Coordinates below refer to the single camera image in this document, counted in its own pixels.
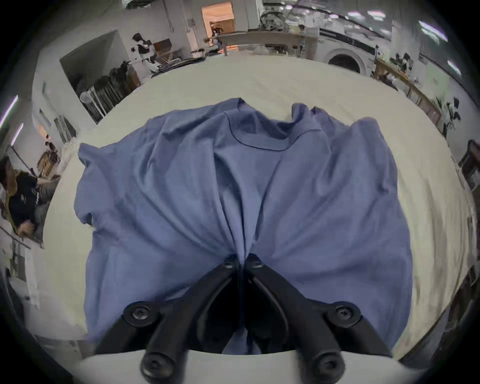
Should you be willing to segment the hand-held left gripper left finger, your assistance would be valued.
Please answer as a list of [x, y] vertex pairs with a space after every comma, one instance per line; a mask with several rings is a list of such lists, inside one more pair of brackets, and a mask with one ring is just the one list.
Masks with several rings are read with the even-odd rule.
[[235, 255], [179, 298], [129, 304], [94, 355], [145, 350], [140, 373], [149, 383], [179, 383], [189, 350], [220, 354], [240, 323], [240, 263]]

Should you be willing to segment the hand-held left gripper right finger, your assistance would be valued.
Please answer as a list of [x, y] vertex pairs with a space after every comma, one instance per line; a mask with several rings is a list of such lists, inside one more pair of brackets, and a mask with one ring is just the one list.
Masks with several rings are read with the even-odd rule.
[[296, 350], [307, 382], [335, 384], [346, 372], [342, 352], [391, 358], [358, 306], [308, 299], [249, 254], [245, 264], [245, 326], [262, 353]]

